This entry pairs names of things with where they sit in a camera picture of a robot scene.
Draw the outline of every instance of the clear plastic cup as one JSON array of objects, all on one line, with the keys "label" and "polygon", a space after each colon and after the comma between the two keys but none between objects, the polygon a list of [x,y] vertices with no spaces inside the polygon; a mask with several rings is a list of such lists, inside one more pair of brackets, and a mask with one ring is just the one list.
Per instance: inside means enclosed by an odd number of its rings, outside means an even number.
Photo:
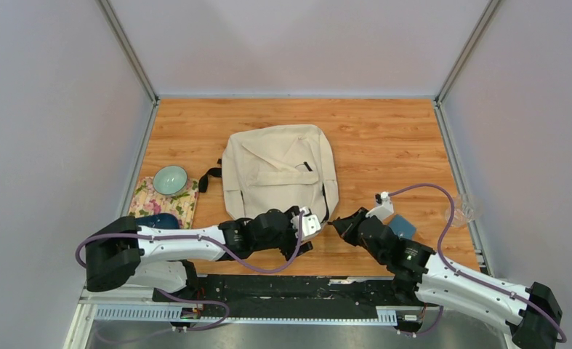
[{"label": "clear plastic cup", "polygon": [[[483,214],[483,203],[472,194],[463,194],[453,197],[455,201],[455,217],[451,223],[454,227],[462,227],[479,218]],[[451,216],[451,207],[448,205],[444,212],[444,219],[448,222]]]}]

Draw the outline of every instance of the wood surface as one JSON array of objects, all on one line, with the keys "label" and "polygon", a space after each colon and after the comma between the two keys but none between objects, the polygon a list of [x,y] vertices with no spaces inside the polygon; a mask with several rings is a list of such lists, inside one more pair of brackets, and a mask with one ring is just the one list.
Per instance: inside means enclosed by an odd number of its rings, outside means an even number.
[{"label": "wood surface", "polygon": [[[284,124],[314,124],[326,134],[337,169],[339,204],[331,216],[345,217],[374,206],[374,194],[419,182],[442,185],[456,194],[450,165],[430,100],[335,99],[172,99],[162,100],[150,136],[141,176],[176,164],[200,178],[216,166],[228,137],[236,132]],[[417,228],[414,239],[434,249],[446,221],[446,197],[433,188],[411,190],[393,199],[395,212]],[[196,203],[193,227],[230,220],[220,179]],[[443,251],[478,269],[470,233],[451,228]],[[275,268],[285,260],[278,250],[254,253],[247,262]],[[199,273],[251,274],[237,262],[194,260]],[[313,239],[313,251],[280,275],[389,276],[361,247],[346,244],[332,227]]]}]

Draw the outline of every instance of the dark blue object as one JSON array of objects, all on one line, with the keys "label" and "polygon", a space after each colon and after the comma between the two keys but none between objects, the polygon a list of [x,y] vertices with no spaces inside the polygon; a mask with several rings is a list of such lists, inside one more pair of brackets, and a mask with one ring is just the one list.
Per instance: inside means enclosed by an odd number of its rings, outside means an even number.
[{"label": "dark blue object", "polygon": [[179,220],[169,213],[153,214],[151,216],[136,218],[137,225],[158,229],[179,229]]},{"label": "dark blue object", "polygon": [[388,223],[388,227],[392,229],[396,236],[407,238],[408,240],[411,240],[416,233],[416,227],[400,214],[395,215]]}]

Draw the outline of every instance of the canvas bag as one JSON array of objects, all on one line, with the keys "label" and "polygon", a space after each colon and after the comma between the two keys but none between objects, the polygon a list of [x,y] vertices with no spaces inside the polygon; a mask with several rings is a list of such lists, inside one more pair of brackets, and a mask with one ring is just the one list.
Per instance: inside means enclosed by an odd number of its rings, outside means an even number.
[{"label": "canvas bag", "polygon": [[[221,160],[226,211],[233,219],[308,206],[326,222],[339,201],[333,151],[314,125],[274,126],[230,136]],[[206,191],[207,175],[199,183]]]}]

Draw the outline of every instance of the robotic arm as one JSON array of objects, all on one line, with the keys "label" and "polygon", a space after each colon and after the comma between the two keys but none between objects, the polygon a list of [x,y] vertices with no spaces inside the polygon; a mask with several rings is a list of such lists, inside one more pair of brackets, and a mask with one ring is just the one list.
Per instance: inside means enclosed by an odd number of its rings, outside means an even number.
[{"label": "robotic arm", "polygon": [[526,287],[501,281],[464,267],[428,246],[400,238],[382,223],[392,214],[388,194],[378,194],[376,203],[374,209],[360,208],[332,225],[344,241],[363,247],[395,274],[392,288],[397,297],[446,306],[477,318],[511,335],[522,349],[555,347],[558,331],[533,308],[541,308],[560,323],[562,311],[549,287],[537,282]]},{"label": "robotic arm", "polygon": [[174,293],[196,273],[186,259],[244,260],[255,251],[279,249],[286,260],[293,260],[313,248],[310,239],[320,230],[318,217],[298,206],[202,229],[137,226],[128,216],[89,237],[76,256],[86,245],[86,288],[91,292],[134,284]]}]

